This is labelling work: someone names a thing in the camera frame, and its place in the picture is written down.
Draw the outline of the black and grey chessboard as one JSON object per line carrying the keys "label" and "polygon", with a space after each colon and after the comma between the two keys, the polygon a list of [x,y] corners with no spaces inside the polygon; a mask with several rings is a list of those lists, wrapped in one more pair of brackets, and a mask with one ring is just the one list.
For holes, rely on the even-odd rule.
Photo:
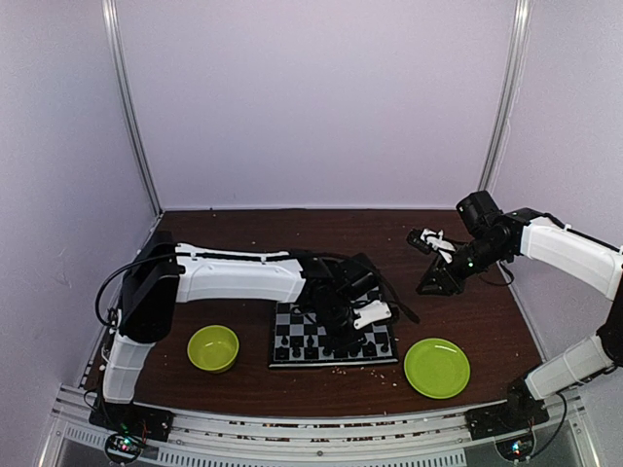
{"label": "black and grey chessboard", "polygon": [[[394,364],[399,361],[391,322],[384,320],[360,329],[365,341],[357,355],[323,355],[319,343],[325,330],[315,323],[311,313],[304,315],[292,304],[278,304],[272,319],[269,346],[271,369],[304,369],[331,366],[369,366]],[[383,353],[381,347],[389,346]]]}

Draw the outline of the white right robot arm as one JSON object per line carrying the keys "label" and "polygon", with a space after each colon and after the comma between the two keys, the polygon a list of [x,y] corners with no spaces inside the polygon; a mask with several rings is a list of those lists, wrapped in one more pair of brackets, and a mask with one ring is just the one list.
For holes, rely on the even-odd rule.
{"label": "white right robot arm", "polygon": [[502,211],[486,191],[457,205],[470,238],[420,228],[408,243],[433,255],[417,291],[450,297],[468,278],[518,261],[512,292],[547,359],[512,382],[505,402],[474,411],[477,426],[498,419],[516,430],[540,417],[549,397],[622,365],[622,249],[581,233],[548,212]]}

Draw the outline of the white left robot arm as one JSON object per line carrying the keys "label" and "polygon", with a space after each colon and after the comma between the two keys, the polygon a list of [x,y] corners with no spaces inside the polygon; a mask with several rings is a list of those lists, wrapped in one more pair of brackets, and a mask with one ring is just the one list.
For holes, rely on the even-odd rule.
{"label": "white left robot arm", "polygon": [[369,258],[309,250],[273,253],[223,251],[173,241],[154,233],[135,259],[112,272],[122,289],[115,307],[104,312],[94,299],[97,320],[112,334],[96,388],[91,422],[128,433],[169,420],[134,403],[145,360],[170,332],[176,305],[204,300],[260,300],[310,311],[340,346],[355,341],[361,329],[390,319],[397,311],[419,317],[398,298]]}

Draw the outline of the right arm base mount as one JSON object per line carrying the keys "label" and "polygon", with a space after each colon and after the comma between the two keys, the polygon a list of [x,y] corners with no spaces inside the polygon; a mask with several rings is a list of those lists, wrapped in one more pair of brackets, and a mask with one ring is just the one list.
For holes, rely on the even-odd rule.
{"label": "right arm base mount", "polygon": [[531,395],[526,379],[527,375],[523,375],[507,386],[504,402],[465,413],[473,441],[528,429],[549,420],[543,400]]}

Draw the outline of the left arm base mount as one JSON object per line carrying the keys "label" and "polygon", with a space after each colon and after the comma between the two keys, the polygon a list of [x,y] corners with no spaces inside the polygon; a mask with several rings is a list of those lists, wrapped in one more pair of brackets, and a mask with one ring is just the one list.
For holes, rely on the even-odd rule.
{"label": "left arm base mount", "polygon": [[166,442],[174,415],[171,411],[155,409],[134,403],[105,402],[102,388],[89,389],[83,400],[91,409],[89,423],[109,431],[129,435],[141,442]]}

